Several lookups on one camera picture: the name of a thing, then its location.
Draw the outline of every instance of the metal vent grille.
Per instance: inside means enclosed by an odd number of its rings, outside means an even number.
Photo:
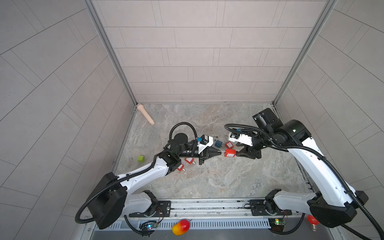
[[[171,230],[173,225],[177,224],[181,219],[163,220],[157,230]],[[132,224],[138,227],[139,222],[135,221]],[[245,229],[245,228],[271,228],[267,218],[232,218],[232,219],[193,219],[190,222],[190,229]],[[116,231],[130,230],[124,220],[118,220],[106,229],[99,230],[95,227],[95,231]]]

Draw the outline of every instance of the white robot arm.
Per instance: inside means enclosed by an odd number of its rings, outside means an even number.
[[[271,147],[290,152],[303,166],[317,185],[317,193],[291,193],[274,189],[265,197],[267,214],[281,210],[293,210],[310,214],[327,227],[336,227],[350,222],[356,215],[356,208],[363,206],[368,197],[363,191],[356,191],[347,184],[335,168],[326,160],[305,126],[291,120],[285,125],[271,109],[265,109],[253,116],[259,127],[241,124],[226,124],[230,131],[230,141],[244,148],[236,156],[261,158],[261,149]],[[189,125],[195,139],[188,142],[184,133],[172,139],[173,130],[182,124]],[[77,223],[95,220],[99,229],[111,225],[118,217],[139,212],[146,216],[157,208],[157,199],[150,191],[132,194],[149,182],[175,171],[180,165],[180,157],[199,157],[199,164],[211,157],[221,155],[221,151],[211,147],[213,138],[203,135],[197,138],[196,131],[189,123],[175,125],[164,151],[155,155],[154,161],[127,174],[115,176],[106,174],[95,187],[86,203],[75,217]],[[88,206],[92,219],[80,219],[81,212]]]

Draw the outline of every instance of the green block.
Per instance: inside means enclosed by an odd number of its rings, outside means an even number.
[[[140,156],[137,158],[137,161],[138,161],[138,162],[144,162],[144,156],[143,156],[143,155],[140,155]]]

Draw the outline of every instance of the beige plastic object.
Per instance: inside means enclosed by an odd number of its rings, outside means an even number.
[[[151,116],[147,113],[147,111],[144,109],[144,106],[142,104],[138,104],[137,105],[137,109],[144,115],[144,117],[148,120],[148,122],[151,124],[151,125],[155,125],[155,122],[153,121],[153,119],[151,118]]]

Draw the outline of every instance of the gray marble surface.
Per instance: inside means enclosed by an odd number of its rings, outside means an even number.
[[[128,135],[116,174],[126,173],[153,160],[167,143],[170,129],[179,122],[191,123],[200,137],[202,134],[218,136],[227,142],[227,123],[256,126],[252,116],[271,104],[146,104],[145,109],[155,121],[150,125],[137,112]],[[189,141],[193,132],[188,126],[179,126],[174,135],[184,132]],[[145,156],[145,163],[137,157]],[[217,156],[203,165],[189,165],[182,160],[186,171],[152,181],[140,189],[150,190],[161,198],[219,198],[264,197],[271,190],[281,188],[290,192],[310,192],[297,163],[290,153],[271,148],[262,150],[261,159]]]

